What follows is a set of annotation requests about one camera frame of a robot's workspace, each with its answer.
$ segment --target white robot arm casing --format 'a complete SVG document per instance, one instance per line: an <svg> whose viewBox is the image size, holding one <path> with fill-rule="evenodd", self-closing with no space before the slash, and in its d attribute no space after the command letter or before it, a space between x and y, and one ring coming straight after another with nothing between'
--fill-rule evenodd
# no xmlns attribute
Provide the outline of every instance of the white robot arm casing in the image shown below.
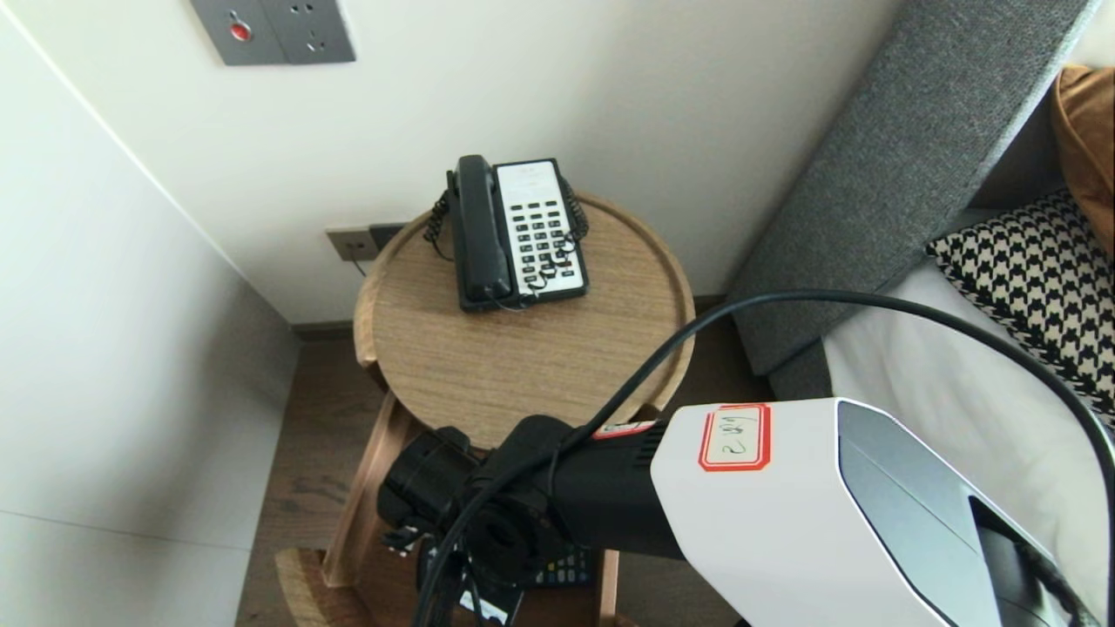
<svg viewBox="0 0 1115 627"><path fill-rule="evenodd" d="M973 511L1037 546L902 425L846 399L683 407L651 479L686 559L756 627L998 626ZM1038 624L1063 624L1045 601Z"/></svg>

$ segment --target red button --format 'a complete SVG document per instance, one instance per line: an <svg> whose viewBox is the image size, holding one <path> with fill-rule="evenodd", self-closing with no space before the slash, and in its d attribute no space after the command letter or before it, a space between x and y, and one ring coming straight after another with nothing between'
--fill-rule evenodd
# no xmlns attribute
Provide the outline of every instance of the red button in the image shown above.
<svg viewBox="0 0 1115 627"><path fill-rule="evenodd" d="M244 22L236 22L229 27L229 32L236 39L236 41L251 41L252 40L252 29L248 28Z"/></svg>

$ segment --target orange pillow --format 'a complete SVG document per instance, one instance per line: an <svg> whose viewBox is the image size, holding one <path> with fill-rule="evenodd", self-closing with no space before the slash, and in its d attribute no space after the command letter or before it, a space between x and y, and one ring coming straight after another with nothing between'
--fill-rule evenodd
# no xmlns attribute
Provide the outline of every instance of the orange pillow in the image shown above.
<svg viewBox="0 0 1115 627"><path fill-rule="evenodd" d="M1066 66L1053 91L1065 182L1107 255L1115 257L1115 68Z"/></svg>

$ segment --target wooden floor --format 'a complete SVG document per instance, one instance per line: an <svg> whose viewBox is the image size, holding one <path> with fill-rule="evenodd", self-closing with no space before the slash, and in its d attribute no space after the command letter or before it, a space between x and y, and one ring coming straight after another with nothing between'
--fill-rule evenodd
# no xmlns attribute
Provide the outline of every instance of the wooden floor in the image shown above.
<svg viewBox="0 0 1115 627"><path fill-rule="evenodd" d="M682 405L773 398L747 367L729 320L697 338L666 415ZM275 576L280 549L329 546L384 394L356 364L351 340L306 344L283 418L236 625L294 627ZM619 609L640 627L731 627L737 616L683 562L620 560Z"/></svg>

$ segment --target gray wall switch panel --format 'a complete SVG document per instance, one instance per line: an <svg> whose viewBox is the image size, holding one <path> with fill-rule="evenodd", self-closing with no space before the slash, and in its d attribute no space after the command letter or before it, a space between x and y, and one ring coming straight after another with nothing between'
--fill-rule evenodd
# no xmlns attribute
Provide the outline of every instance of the gray wall switch panel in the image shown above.
<svg viewBox="0 0 1115 627"><path fill-rule="evenodd" d="M259 0L190 0L227 66L282 65L287 55L279 44ZM246 26L248 41L233 36L233 26Z"/></svg>
<svg viewBox="0 0 1115 627"><path fill-rule="evenodd" d="M356 60L336 0L190 0L229 66Z"/></svg>

